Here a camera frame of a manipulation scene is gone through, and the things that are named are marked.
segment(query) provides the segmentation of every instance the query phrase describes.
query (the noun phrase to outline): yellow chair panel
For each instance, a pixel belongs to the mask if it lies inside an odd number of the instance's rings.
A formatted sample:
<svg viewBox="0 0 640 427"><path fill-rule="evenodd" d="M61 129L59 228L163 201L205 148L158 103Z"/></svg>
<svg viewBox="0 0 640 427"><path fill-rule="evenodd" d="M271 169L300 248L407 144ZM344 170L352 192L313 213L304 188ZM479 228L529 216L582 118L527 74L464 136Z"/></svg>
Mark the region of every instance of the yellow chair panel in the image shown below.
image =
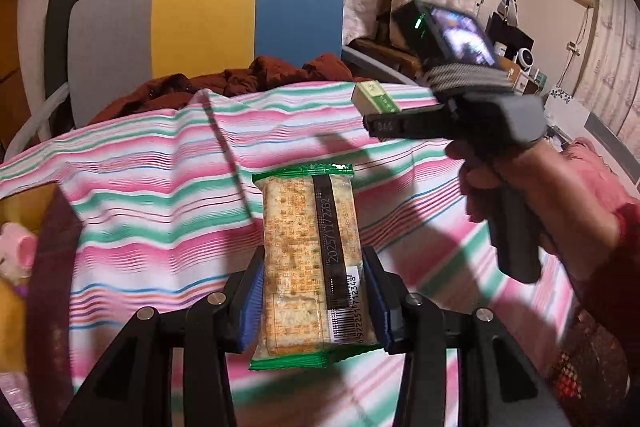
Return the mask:
<svg viewBox="0 0 640 427"><path fill-rule="evenodd" d="M247 68L254 32L255 0L152 0L153 76Z"/></svg>

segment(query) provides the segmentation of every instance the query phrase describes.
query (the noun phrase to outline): pink striped fabric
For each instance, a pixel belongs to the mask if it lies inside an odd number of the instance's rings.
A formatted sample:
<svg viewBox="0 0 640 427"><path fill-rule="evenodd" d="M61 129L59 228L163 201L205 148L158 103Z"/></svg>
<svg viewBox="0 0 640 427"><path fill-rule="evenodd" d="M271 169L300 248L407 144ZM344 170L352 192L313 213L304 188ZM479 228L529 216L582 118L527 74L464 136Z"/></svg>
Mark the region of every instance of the pink striped fabric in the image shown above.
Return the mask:
<svg viewBox="0 0 640 427"><path fill-rule="evenodd" d="M470 223L459 163L442 140L379 143L351 105L353 84L318 82L224 98L200 92L181 111L96 124L34 147L0 167L0 197L57 180L82 219L70 306L72 377L79 386L142 306L189 306L244 269L262 240L254 172L300 162L348 162L363 244L442 307L489 305L541 371L552 362L572 293L543 255L537 285L497 269L485 225ZM427 89L388 86L403 108ZM402 356L367 353L324 371L254 373L229 357L241 426L391 425ZM174 412L180 425L180 356ZM449 353L447 426L456 424L457 369Z"/></svg>

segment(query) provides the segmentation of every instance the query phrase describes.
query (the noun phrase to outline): green plastic wrapper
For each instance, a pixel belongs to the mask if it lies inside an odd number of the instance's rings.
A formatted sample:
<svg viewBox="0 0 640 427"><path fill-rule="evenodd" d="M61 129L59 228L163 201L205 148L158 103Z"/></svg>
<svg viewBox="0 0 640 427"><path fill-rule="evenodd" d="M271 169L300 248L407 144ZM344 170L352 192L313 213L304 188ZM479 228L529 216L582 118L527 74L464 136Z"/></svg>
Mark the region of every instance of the green plastic wrapper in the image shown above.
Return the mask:
<svg viewBox="0 0 640 427"><path fill-rule="evenodd" d="M250 369L326 367L378 346L348 164L254 174L264 214L262 323Z"/></svg>

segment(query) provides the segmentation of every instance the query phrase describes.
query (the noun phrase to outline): yellow cushion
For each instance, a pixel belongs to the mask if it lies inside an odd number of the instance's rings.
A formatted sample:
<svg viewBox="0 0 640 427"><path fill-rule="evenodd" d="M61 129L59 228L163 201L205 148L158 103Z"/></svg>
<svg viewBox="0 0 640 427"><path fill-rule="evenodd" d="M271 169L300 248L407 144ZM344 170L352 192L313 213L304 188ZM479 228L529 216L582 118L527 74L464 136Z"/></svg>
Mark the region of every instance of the yellow cushion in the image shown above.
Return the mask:
<svg viewBox="0 0 640 427"><path fill-rule="evenodd" d="M0 373L24 371L25 305L11 286L0 280Z"/></svg>
<svg viewBox="0 0 640 427"><path fill-rule="evenodd" d="M0 200L0 225L11 221L38 235L40 224L49 207L55 183L28 188Z"/></svg>
<svg viewBox="0 0 640 427"><path fill-rule="evenodd" d="M254 31L255 0L152 0L153 77L247 68Z"/></svg>

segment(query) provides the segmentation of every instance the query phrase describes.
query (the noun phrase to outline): black label strip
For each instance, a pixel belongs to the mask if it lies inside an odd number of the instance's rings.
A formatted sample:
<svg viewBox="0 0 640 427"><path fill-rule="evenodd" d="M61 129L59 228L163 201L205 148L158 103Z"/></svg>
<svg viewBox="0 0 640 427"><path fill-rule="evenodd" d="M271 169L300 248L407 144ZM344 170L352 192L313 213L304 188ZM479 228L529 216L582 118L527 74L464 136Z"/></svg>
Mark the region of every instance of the black label strip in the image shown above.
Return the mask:
<svg viewBox="0 0 640 427"><path fill-rule="evenodd" d="M326 308L335 310L350 307L347 269L344 265L338 214L335 210L334 188L328 174L313 176L316 195L316 215L320 233L320 253L324 274Z"/></svg>

